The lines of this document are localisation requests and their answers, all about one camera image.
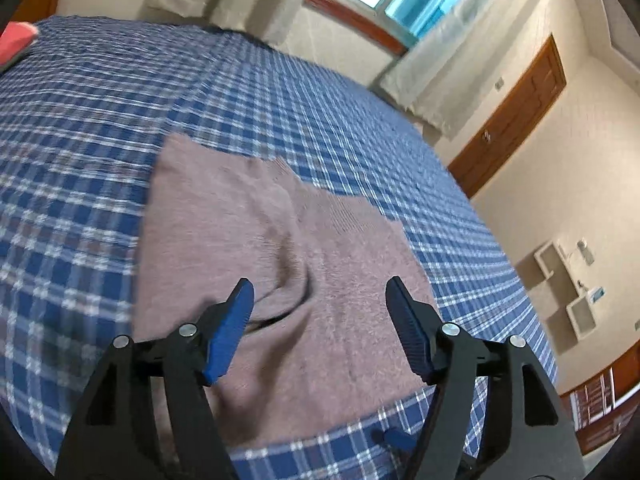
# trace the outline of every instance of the bed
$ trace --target bed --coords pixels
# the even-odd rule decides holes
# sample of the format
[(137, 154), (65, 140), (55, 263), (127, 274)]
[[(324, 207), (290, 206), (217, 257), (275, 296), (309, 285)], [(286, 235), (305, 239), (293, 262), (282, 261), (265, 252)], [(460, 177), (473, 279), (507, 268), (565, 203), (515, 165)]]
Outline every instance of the bed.
[[(39, 27), (33, 53), (0, 77), (0, 402), (47, 468), (101, 352), (130, 333), (140, 221), (171, 132), (281, 156), (315, 186), (365, 196), (402, 221), (446, 320), (487, 339), (523, 335), (555, 380), (500, 246), (414, 127), (367, 89), (233, 32), (79, 17)], [(232, 458), (242, 480), (391, 478), (401, 462), (372, 430), (416, 433), (432, 395)], [(471, 454), (485, 397), (478, 381)]]

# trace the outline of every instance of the blue gripper pad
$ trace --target blue gripper pad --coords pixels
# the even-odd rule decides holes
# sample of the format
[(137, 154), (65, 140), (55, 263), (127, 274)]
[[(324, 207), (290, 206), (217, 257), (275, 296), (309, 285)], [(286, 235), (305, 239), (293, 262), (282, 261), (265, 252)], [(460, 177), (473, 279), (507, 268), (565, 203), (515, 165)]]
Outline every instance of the blue gripper pad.
[[(402, 280), (397, 276), (386, 283), (385, 298), (386, 309), (389, 311), (396, 332), (398, 332), (411, 371), (422, 378), (428, 377), (433, 372), (431, 345), (414, 308), (424, 309), (424, 312), (421, 313), (422, 316), (427, 317), (435, 324), (441, 323), (440, 317), (430, 305), (414, 301), (404, 287)], [(431, 313), (436, 316), (436, 319), (430, 317)]]
[(231, 359), (236, 353), (251, 311), (254, 309), (252, 283), (242, 278), (226, 300), (225, 306), (221, 308), (226, 308), (226, 315), (209, 339), (207, 363), (202, 371), (209, 384), (215, 383), (229, 370)]

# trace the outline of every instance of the towel wrinkle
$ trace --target towel wrinkle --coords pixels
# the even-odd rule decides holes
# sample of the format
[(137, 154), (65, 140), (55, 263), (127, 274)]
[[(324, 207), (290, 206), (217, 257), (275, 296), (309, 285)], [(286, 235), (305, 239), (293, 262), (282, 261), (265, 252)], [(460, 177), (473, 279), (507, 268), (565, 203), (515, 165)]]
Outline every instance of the towel wrinkle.
[[(220, 435), (242, 447), (308, 438), (424, 386), (386, 310), (394, 275), (434, 304), (402, 225), (365, 198), (305, 184), (281, 159), (173, 134), (143, 221), (133, 335), (165, 336), (248, 278), (257, 300), (247, 330), (227, 375), (206, 388)], [(165, 442), (161, 386), (154, 403)]]

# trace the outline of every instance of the ceiling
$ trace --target ceiling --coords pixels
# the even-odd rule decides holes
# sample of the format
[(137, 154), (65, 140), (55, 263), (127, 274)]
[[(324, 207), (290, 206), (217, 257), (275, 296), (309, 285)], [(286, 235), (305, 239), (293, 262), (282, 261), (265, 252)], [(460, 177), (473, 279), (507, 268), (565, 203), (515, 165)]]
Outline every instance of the ceiling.
[(618, 0), (575, 0), (591, 53), (640, 94), (640, 35)]

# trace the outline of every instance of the red pillow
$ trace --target red pillow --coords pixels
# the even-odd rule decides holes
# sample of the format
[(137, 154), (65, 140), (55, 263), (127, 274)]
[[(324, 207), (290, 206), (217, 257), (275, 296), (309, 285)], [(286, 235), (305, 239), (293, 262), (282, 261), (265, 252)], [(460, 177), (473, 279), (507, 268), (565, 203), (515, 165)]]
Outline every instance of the red pillow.
[(38, 28), (27, 22), (9, 22), (0, 36), (0, 73), (16, 63), (38, 37)]

